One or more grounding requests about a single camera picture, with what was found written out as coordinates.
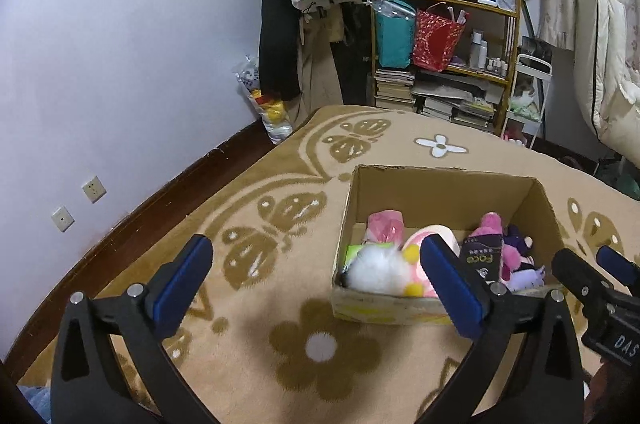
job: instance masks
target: white bottle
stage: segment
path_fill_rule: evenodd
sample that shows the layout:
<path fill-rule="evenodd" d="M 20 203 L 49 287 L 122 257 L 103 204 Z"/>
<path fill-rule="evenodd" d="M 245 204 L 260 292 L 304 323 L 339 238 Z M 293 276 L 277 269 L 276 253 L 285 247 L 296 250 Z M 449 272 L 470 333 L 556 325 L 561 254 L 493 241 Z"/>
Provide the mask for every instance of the white bottle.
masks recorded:
<path fill-rule="evenodd" d="M 471 39 L 471 56 L 469 57 L 469 67 L 478 70 L 480 62 L 480 48 L 482 43 L 482 34 L 474 32 Z"/>
<path fill-rule="evenodd" d="M 480 54 L 478 55 L 478 68 L 479 70 L 484 70 L 486 67 L 486 51 L 487 45 L 486 41 L 480 42 Z"/>

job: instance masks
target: red gift bag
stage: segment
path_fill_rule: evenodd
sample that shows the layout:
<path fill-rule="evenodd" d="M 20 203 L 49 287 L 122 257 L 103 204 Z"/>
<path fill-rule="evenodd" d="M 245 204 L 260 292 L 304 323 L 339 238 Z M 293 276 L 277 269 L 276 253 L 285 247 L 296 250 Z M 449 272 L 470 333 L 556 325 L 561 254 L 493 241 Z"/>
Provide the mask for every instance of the red gift bag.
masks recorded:
<path fill-rule="evenodd" d="M 414 64 L 431 71 L 445 70 L 464 30 L 465 25 L 432 14 L 429 9 L 419 10 L 415 22 Z"/>

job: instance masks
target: metal screw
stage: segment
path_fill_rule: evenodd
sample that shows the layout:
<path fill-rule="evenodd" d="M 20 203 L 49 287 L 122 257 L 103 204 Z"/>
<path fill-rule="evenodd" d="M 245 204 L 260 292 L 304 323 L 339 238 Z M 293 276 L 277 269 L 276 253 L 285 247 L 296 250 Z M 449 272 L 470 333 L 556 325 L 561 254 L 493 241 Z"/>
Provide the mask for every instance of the metal screw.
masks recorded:
<path fill-rule="evenodd" d="M 71 294 L 69 301 L 71 301 L 74 305 L 78 305 L 78 303 L 83 299 L 84 299 L 84 294 L 82 294 L 81 292 L 74 292 L 73 294 Z"/>
<path fill-rule="evenodd" d="M 504 296 L 507 293 L 507 287 L 498 282 L 491 283 L 490 289 L 496 296 Z"/>
<path fill-rule="evenodd" d="M 551 299 L 553 299 L 553 301 L 555 301 L 556 303 L 561 303 L 562 301 L 564 301 L 564 294 L 562 294 L 559 290 L 552 290 Z"/>
<path fill-rule="evenodd" d="M 127 289 L 127 295 L 131 298 L 137 298 L 145 291 L 144 285 L 140 283 L 133 283 L 133 285 L 129 286 Z"/>

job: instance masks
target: carpet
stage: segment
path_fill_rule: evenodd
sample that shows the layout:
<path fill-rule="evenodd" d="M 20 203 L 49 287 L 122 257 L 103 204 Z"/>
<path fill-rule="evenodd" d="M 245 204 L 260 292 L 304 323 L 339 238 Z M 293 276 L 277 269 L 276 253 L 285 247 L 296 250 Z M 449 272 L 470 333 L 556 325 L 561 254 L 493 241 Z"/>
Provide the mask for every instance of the carpet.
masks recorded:
<path fill-rule="evenodd" d="M 632 245 L 640 237 L 638 203 L 585 173 L 489 134 L 412 113 L 323 108 L 100 294 L 117 295 L 131 283 L 146 282 L 195 232 L 211 238 L 212 270 L 177 335 L 164 346 L 220 421 L 411 423 L 468 350 L 469 341 L 447 325 L 396 327 L 333 318 L 332 265 L 358 164 L 535 177 L 567 247 L 592 264 L 605 243 L 638 260 Z M 577 329 L 584 330 L 575 298 L 570 308 Z M 479 409 L 495 402 L 519 342 L 510 344 Z M 122 341 L 114 343 L 136 397 L 151 404 Z M 22 384 L 47 383 L 53 347 L 38 357 Z M 589 350 L 582 357 L 584 367 L 595 372 L 599 357 Z"/>

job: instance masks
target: wall socket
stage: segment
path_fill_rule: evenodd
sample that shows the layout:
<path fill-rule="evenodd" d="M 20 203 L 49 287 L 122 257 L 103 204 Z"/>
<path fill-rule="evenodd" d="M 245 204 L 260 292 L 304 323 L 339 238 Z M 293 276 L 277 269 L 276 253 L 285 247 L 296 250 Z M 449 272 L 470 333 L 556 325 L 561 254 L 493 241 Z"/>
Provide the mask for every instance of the wall socket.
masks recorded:
<path fill-rule="evenodd" d="M 69 214 L 69 211 L 63 205 L 59 207 L 55 213 L 51 215 L 53 223 L 60 229 L 60 232 L 65 232 L 66 229 L 71 227 L 75 222 L 74 217 Z"/>
<path fill-rule="evenodd" d="M 82 186 L 82 190 L 86 194 L 86 197 L 91 200 L 91 203 L 95 203 L 107 194 L 107 190 L 102 185 L 102 182 L 98 177 L 93 177 L 86 184 Z"/>

